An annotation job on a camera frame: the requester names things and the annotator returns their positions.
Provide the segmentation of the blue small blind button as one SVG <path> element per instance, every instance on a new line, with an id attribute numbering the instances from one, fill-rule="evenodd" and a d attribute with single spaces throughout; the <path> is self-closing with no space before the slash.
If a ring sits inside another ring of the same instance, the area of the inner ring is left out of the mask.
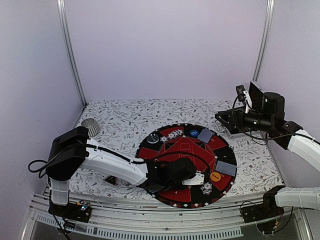
<path id="1" fill-rule="evenodd" d="M 190 134 L 190 136 L 192 136 L 192 137 L 197 137 L 197 136 L 199 135 L 199 132 L 198 132 L 197 130 L 193 129 L 193 130 L 191 130 L 191 131 L 189 132 L 189 134 Z"/>

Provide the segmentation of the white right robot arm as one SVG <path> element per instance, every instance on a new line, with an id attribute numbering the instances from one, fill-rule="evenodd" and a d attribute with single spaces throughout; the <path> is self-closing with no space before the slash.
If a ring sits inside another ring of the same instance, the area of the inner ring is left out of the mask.
<path id="1" fill-rule="evenodd" d="M 274 141 L 286 150 L 288 154 L 284 156 L 284 162 L 289 163 L 289 157 L 293 157 L 293 173 L 298 173 L 298 167 L 307 167 L 312 173 L 320 174 L 320 142 L 299 124 L 285 120 L 283 96 L 274 92 L 263 93 L 260 108 L 254 108 L 244 93 L 238 94 L 234 101 L 244 105 L 232 106 L 215 114 L 230 134 L 248 135 L 250 130 L 264 132 L 266 136 L 257 140 L 265 143 Z M 258 213 L 262 218 L 269 218 L 280 207 L 319 210 L 319 185 L 300 183 L 296 186 L 276 186 L 264 194 Z"/>

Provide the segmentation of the white blue chip stack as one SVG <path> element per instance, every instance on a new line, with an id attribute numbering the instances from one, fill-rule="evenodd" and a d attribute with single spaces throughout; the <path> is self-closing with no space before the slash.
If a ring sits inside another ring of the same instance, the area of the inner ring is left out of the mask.
<path id="1" fill-rule="evenodd" d="M 200 190 L 203 195 L 210 195 L 213 190 L 213 185 L 211 182 L 206 182 L 200 186 Z"/>

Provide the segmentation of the black dealer button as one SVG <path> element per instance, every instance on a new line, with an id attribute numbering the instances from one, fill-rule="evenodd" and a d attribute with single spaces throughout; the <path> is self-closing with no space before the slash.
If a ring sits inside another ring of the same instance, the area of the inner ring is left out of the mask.
<path id="1" fill-rule="evenodd" d="M 150 135 L 147 136 L 146 140 L 149 144 L 156 144 L 159 142 L 160 138 L 157 134 L 151 133 Z"/>

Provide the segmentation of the orange big blind button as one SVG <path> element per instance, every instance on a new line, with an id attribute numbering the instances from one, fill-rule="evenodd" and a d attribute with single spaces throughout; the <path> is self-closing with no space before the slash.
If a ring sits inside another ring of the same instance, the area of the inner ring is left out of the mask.
<path id="1" fill-rule="evenodd" d="M 221 178 L 222 178 L 222 176 L 219 172 L 215 171 L 210 174 L 210 180 L 212 182 L 219 182 L 221 180 Z"/>

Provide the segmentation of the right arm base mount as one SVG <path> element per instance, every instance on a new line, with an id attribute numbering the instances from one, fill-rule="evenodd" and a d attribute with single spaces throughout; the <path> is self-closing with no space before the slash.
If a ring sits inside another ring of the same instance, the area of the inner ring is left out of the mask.
<path id="1" fill-rule="evenodd" d="M 250 201 L 245 201 L 240 205 L 240 215 L 245 223 L 259 222 L 256 227 L 263 235 L 272 235 L 276 232 L 283 214 L 283 207 L 267 206 L 267 204 L 255 204 Z"/>

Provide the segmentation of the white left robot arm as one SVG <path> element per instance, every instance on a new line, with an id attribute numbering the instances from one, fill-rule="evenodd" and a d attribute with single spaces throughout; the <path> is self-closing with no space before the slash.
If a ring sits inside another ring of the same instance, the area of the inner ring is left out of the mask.
<path id="1" fill-rule="evenodd" d="M 83 126 L 55 138 L 51 154 L 45 172 L 50 180 L 51 201 L 63 217 L 70 217 L 75 211 L 69 202 L 70 179 L 79 168 L 122 179 L 151 194 L 182 185 L 202 185 L 205 179 L 189 158 L 158 163 L 130 157 L 103 147 Z"/>

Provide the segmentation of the white blue chip row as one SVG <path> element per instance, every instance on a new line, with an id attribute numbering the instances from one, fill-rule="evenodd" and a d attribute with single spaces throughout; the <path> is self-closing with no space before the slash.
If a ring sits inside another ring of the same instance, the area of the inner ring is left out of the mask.
<path id="1" fill-rule="evenodd" d="M 170 132 L 167 136 L 162 136 L 160 138 L 160 141 L 161 142 L 167 142 L 169 140 L 172 140 L 174 138 L 177 138 L 177 137 L 180 137 L 183 135 L 183 130 L 181 129 L 176 129 L 176 130 L 173 130 L 172 132 Z"/>

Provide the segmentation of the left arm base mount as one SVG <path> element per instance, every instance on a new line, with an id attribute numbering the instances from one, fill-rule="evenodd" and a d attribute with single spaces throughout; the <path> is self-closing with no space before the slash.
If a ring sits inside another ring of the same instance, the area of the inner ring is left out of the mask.
<path id="1" fill-rule="evenodd" d="M 49 201 L 48 212 L 62 219 L 74 220 L 77 222 L 88 223 L 91 217 L 92 208 L 88 201 L 80 200 L 76 203 L 68 202 L 66 205 L 58 205 Z"/>

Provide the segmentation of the blue card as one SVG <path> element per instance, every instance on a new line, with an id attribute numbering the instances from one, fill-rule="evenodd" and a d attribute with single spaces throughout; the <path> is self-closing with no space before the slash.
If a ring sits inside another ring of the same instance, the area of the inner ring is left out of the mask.
<path id="1" fill-rule="evenodd" d="M 197 139 L 208 144 L 214 135 L 215 132 L 211 131 L 210 129 L 204 128 L 197 136 Z"/>
<path id="2" fill-rule="evenodd" d="M 215 170 L 221 174 L 235 177 L 237 174 L 237 166 L 224 161 L 218 161 Z"/>

